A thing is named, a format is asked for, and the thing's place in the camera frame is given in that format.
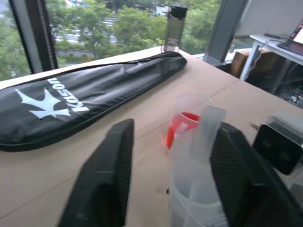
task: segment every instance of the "white desk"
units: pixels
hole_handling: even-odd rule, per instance
[[[283,41],[283,39],[275,39],[275,38],[270,38],[264,35],[251,35],[250,36],[252,39],[255,40],[254,45],[252,46],[250,55],[248,56],[246,63],[244,65],[243,71],[240,76],[240,80],[246,80],[247,77],[250,74],[250,68],[253,64],[253,61],[255,60],[255,56],[259,54],[259,47],[264,47],[268,49],[269,51],[272,51],[284,58],[286,58],[285,64],[283,65],[279,75],[277,76],[272,88],[271,88],[271,93],[274,93],[277,86],[280,84],[281,80],[283,79],[283,76],[287,72],[287,69],[289,68],[289,65],[292,61],[303,65],[303,56],[300,56],[296,53],[287,51],[285,49],[282,49],[277,46],[277,44],[280,43],[280,41]]]
[[[153,48],[82,66],[130,61],[159,52]],[[250,123],[260,125],[275,111],[303,117],[303,110],[294,105],[187,53],[181,54],[188,61],[182,71],[77,134],[37,150],[0,151],[0,227],[56,226],[82,164],[108,129],[127,118],[135,119],[135,147],[126,226],[167,227],[170,157],[164,138],[175,100],[181,94],[211,96],[214,106],[227,110],[224,121],[242,130],[250,143],[257,133]],[[64,70],[3,81],[0,87]]]

